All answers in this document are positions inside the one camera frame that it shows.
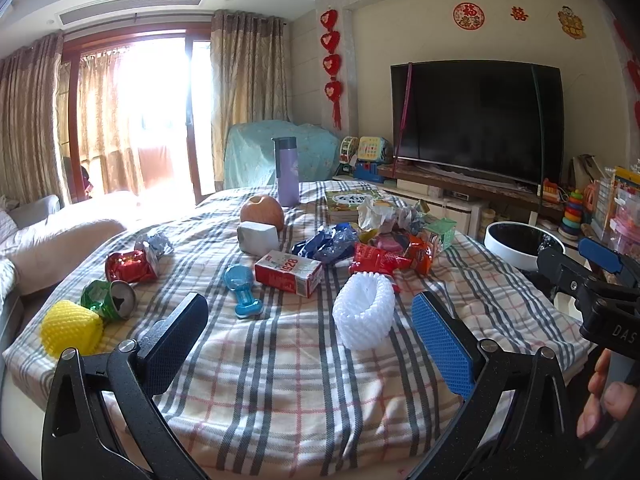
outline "light blue cover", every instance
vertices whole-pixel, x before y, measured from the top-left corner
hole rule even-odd
[[[225,189],[275,184],[273,137],[296,137],[300,182],[331,180],[338,167],[340,140],[331,132],[286,121],[235,124],[225,152]]]

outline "human hand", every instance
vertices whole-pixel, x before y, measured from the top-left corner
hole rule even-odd
[[[584,405],[582,414],[578,418],[577,435],[584,438],[590,434],[600,422],[602,416],[600,397],[607,382],[609,363],[611,362],[611,350],[605,349],[595,365],[594,374],[589,380],[588,390],[591,395]],[[629,384],[611,383],[604,392],[604,407],[616,420],[622,420],[638,390]]]

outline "blue gripper pad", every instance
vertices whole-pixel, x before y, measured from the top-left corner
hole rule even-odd
[[[462,322],[453,320],[440,300],[428,291],[414,297],[411,317],[449,390],[468,400],[476,385],[476,363],[448,325]],[[466,326],[457,327],[457,330],[466,330],[477,344],[476,338]],[[480,356],[476,348],[471,353],[475,354],[476,359]]]
[[[590,262],[598,264],[607,272],[617,274],[622,270],[620,256],[608,247],[590,238],[583,238],[578,243],[578,252]]]

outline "chinese new year decoration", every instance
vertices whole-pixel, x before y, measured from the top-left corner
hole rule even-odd
[[[524,9],[522,7],[511,7],[511,15],[517,22],[526,22],[529,17],[528,14],[524,13]]]
[[[582,40],[587,37],[584,33],[582,20],[574,14],[571,7],[562,7],[562,10],[558,12],[558,20],[562,23],[562,30],[574,40]]]
[[[636,88],[636,97],[638,97],[640,96],[640,63],[638,63],[638,56],[636,56],[636,53],[631,47],[630,41],[626,38],[625,31],[622,29],[620,22],[618,20],[614,20],[613,26],[618,32],[620,40],[622,40],[622,43],[624,43],[629,50],[629,56],[631,59],[626,62],[626,70],[629,72],[629,77]],[[640,128],[640,100],[636,100],[634,113],[636,115],[636,123],[638,124],[638,128]]]
[[[484,12],[476,4],[463,2],[453,9],[453,20],[460,28],[476,30],[484,23]]]
[[[342,65],[342,57],[335,53],[335,49],[340,43],[340,32],[334,30],[338,21],[338,11],[329,9],[320,16],[321,25],[328,31],[320,37],[321,45],[327,50],[329,55],[322,60],[322,67],[329,75],[331,81],[324,85],[324,94],[329,101],[334,104],[334,126],[342,129],[342,116],[340,113],[340,96],[342,95],[342,83],[338,81],[337,75]]]

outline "television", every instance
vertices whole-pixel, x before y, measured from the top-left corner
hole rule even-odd
[[[564,108],[559,69],[487,60],[414,63],[400,139],[408,67],[391,67],[399,158],[529,184],[540,183],[541,177],[560,182]]]

